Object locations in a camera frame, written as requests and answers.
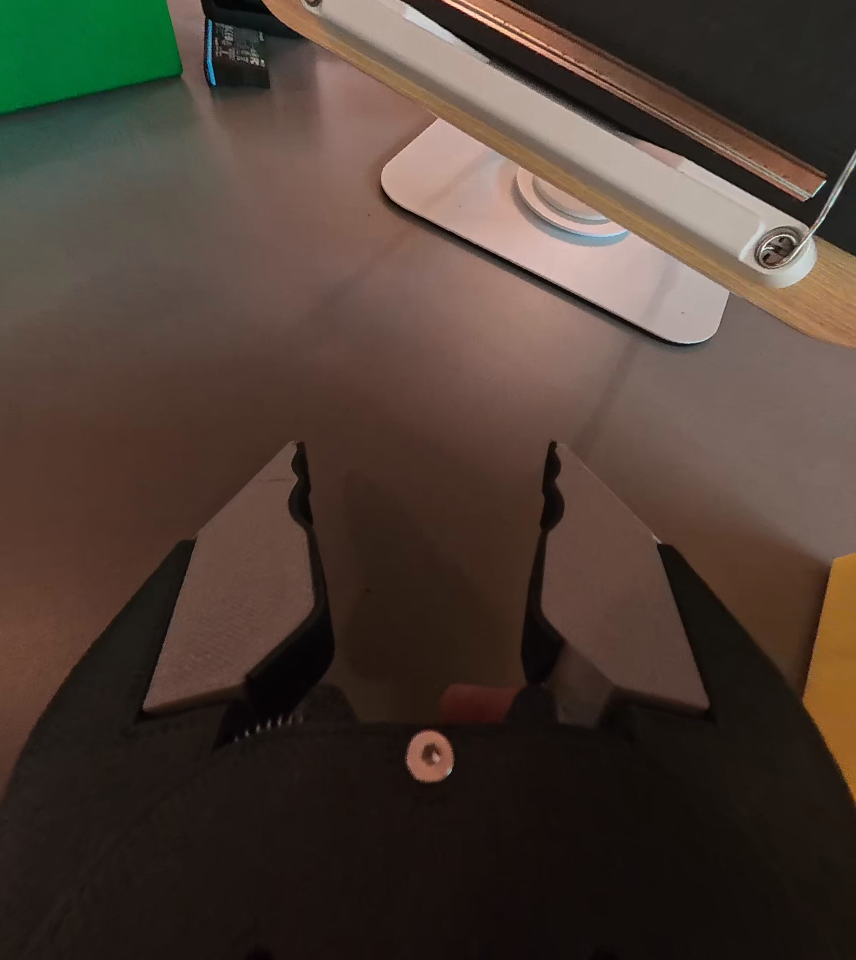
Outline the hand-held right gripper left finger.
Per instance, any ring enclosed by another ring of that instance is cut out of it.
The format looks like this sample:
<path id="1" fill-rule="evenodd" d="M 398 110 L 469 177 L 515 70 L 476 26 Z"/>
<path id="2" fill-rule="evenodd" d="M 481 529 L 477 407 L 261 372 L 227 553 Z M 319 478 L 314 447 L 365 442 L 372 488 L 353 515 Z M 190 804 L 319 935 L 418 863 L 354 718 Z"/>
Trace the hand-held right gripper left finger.
<path id="1" fill-rule="evenodd" d="M 334 652 L 307 450 L 293 441 L 195 537 L 143 711 L 291 714 Z"/>

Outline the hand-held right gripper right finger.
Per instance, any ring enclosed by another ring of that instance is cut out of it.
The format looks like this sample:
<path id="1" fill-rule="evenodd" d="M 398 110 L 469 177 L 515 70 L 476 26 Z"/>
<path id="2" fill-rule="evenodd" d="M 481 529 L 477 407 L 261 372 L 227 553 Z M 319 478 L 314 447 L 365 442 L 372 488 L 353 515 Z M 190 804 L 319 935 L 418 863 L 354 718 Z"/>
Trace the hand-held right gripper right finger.
<path id="1" fill-rule="evenodd" d="M 710 700 L 661 542 L 565 444 L 549 445 L 522 633 L 527 682 L 560 722 L 624 705 L 702 717 Z"/>

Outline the wooden book stand white base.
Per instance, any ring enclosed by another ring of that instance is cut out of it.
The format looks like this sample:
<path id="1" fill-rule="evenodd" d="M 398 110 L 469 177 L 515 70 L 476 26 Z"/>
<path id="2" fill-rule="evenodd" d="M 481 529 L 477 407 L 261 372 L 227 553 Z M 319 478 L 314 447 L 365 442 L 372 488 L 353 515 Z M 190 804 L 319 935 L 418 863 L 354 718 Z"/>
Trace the wooden book stand white base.
<path id="1" fill-rule="evenodd" d="M 754 257 L 770 215 L 630 146 L 385 2 L 266 2 L 286 26 L 486 147 L 599 207 L 664 254 L 811 337 L 856 349 L 856 258 L 826 241 L 775 286 Z"/>

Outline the black battery blue edge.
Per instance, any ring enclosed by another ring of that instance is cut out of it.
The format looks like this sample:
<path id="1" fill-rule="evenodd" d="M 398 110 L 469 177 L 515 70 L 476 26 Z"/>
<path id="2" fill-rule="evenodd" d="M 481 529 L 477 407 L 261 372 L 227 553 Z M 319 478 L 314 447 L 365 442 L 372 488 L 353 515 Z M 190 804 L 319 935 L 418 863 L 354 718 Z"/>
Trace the black battery blue edge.
<path id="1" fill-rule="evenodd" d="M 258 31 L 206 17 L 202 39 L 202 71 L 212 90 L 268 90 L 266 36 Z"/>

